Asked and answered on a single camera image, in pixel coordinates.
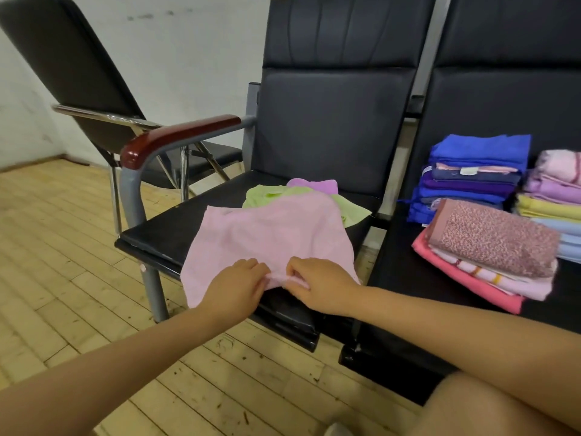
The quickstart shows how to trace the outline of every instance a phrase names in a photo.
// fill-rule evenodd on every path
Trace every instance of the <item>right hand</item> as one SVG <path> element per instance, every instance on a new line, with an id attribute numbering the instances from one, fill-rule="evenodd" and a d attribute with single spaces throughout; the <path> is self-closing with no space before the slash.
<path id="1" fill-rule="evenodd" d="M 350 316 L 353 300 L 362 286 L 340 265 L 330 260 L 292 257 L 287 264 L 287 275 L 296 274 L 310 289 L 290 280 L 284 288 L 308 308 L 330 315 Z"/>

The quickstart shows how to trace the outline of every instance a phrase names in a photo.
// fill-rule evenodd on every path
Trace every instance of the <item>seat cushion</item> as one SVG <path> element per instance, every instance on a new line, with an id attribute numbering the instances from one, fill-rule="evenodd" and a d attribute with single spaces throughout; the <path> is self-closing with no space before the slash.
<path id="1" fill-rule="evenodd" d="M 214 155 L 214 159 L 222 168 L 226 168 L 235 162 L 242 162 L 242 150 L 228 145 L 214 144 L 212 142 L 204 142 L 206 148 Z M 194 145 L 190 145 L 191 150 L 196 151 Z M 179 178 L 180 169 L 180 153 L 179 149 L 168 151 L 167 157 L 171 162 L 171 169 L 175 177 Z M 204 177 L 214 173 L 214 168 L 203 157 L 192 156 L 189 157 L 189 183 L 195 183 Z M 164 173 L 162 166 L 157 159 L 152 160 L 143 171 L 142 181 L 150 183 L 159 188 L 173 188 L 167 175 Z"/>
<path id="2" fill-rule="evenodd" d="M 503 312 L 446 276 L 411 248 L 423 227 L 407 223 L 407 211 L 407 205 L 397 205 L 368 284 L 406 295 Z M 580 285 L 581 264 L 559 260 L 553 292 L 543 302 L 527 299 L 520 316 L 581 333 Z M 370 325 L 361 327 L 358 341 L 368 353 L 379 357 L 386 352 L 395 353 L 441 375 L 455 370 L 432 354 Z"/>
<path id="3" fill-rule="evenodd" d="M 257 171 L 243 173 L 121 233 L 121 240 L 150 256 L 159 257 L 163 263 L 170 263 L 181 268 L 208 205 L 240 208 L 246 198 L 246 191 L 250 188 L 256 185 L 285 185 L 287 182 L 287 179 Z M 343 192 L 340 194 L 372 212 L 376 212 L 381 204 L 379 199 L 371 196 Z M 361 248 L 370 227 L 371 218 L 367 217 L 359 224 L 346 229 L 355 253 Z M 167 266 L 158 267 L 162 271 L 165 268 Z M 272 315 L 291 323 L 294 327 L 309 333 L 318 330 L 319 315 L 306 308 L 282 288 L 267 291 L 260 305 Z"/>

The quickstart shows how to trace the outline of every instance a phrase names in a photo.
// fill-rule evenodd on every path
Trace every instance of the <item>green towel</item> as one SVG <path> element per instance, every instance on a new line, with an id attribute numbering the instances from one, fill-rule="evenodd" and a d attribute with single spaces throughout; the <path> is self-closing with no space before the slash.
<path id="1" fill-rule="evenodd" d="M 286 187 L 285 185 L 267 187 L 266 185 L 257 185 L 246 192 L 246 200 L 242 207 L 258 208 L 259 206 L 268 205 L 281 196 L 295 196 L 297 194 L 311 192 L 312 190 L 309 187 Z M 343 219 L 343 226 L 345 228 L 356 225 L 371 215 L 371 211 L 349 202 L 343 196 L 333 194 L 330 197 L 337 203 L 341 210 L 341 219 Z"/>

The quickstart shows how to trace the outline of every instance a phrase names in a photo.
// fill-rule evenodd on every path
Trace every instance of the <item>hand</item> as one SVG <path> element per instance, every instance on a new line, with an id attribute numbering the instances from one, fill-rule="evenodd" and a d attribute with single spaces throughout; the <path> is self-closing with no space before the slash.
<path id="1" fill-rule="evenodd" d="M 287 275 L 299 274 L 310 289 L 293 281 L 284 287 L 308 308 L 331 315 L 349 314 L 354 297 L 361 286 L 345 269 L 330 260 L 293 257 L 287 265 Z"/>
<path id="2" fill-rule="evenodd" d="M 212 315 L 229 329 L 256 310 L 268 273 L 268 266 L 256 259 L 238 260 L 214 277 L 196 309 Z"/>

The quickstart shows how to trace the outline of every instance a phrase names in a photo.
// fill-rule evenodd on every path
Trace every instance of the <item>chair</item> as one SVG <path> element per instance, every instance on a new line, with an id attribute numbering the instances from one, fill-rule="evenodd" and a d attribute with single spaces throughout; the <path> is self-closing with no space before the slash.
<path id="1" fill-rule="evenodd" d="M 113 220 L 121 231 L 115 154 L 135 135 L 161 125 L 145 120 L 105 48 L 71 0 L 5 0 L 0 25 L 59 104 L 53 109 L 73 116 L 110 168 Z M 190 183 L 242 161 L 237 148 L 196 142 L 160 154 L 148 162 L 143 180 L 178 188 L 182 201 Z"/>
<path id="2" fill-rule="evenodd" d="M 271 0 L 258 109 L 153 130 L 123 150 L 121 199 L 131 228 L 116 246 L 146 264 L 157 321 L 167 318 L 158 270 L 179 278 L 208 205 L 241 207 L 256 185 L 302 177 L 334 178 L 340 194 L 379 209 L 433 3 Z M 252 145 L 250 171 L 146 221 L 139 192 L 150 159 L 241 128 Z M 355 252 L 371 223 L 347 229 Z M 282 288 L 265 293 L 253 318 L 310 350 L 323 321 Z"/>
<path id="3" fill-rule="evenodd" d="M 579 34 L 581 0 L 452 0 L 401 198 L 411 197 L 431 147 L 448 134 L 532 134 L 530 166 L 545 149 L 581 150 Z M 407 212 L 397 204 L 369 285 L 498 310 L 411 249 L 423 228 L 407 223 Z M 581 265 L 560 260 L 552 294 L 527 300 L 522 316 L 581 333 L 580 286 Z M 455 370 L 368 324 L 360 325 L 357 344 L 343 349 L 344 365 L 418 403 Z M 388 379 L 386 362 L 404 375 Z"/>

